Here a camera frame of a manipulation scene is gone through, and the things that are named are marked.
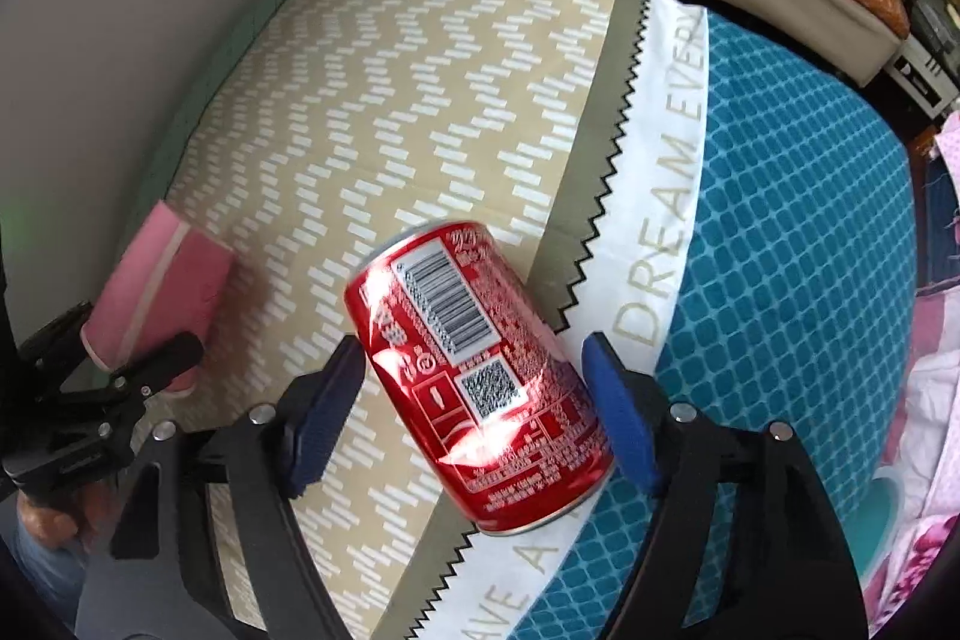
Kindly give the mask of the person's left hand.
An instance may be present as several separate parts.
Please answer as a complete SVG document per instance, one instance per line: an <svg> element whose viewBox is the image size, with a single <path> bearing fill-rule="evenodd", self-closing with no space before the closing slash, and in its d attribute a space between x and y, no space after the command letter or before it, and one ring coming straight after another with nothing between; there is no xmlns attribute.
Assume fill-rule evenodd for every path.
<svg viewBox="0 0 960 640"><path fill-rule="evenodd" d="M85 552L96 548L99 534L116 518L117 481L101 479L70 494L64 505L37 503L23 491L16 494L18 521L25 532L49 551L78 544Z"/></svg>

